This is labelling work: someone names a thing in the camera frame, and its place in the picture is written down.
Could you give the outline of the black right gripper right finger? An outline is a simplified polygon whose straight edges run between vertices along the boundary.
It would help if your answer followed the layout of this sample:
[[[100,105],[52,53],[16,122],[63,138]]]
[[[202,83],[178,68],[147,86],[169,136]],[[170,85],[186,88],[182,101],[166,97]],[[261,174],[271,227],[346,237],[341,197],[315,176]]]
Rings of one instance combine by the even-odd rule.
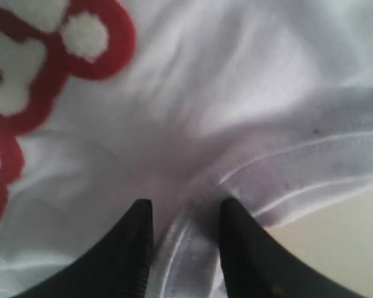
[[[219,252],[228,297],[358,297],[287,251],[237,199],[221,203]]]

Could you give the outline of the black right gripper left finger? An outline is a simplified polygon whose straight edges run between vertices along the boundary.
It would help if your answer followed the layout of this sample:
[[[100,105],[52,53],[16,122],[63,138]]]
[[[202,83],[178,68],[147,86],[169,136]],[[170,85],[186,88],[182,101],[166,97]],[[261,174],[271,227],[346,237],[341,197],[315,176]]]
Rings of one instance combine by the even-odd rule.
[[[138,199],[94,247],[20,297],[144,297],[152,258],[152,202]]]

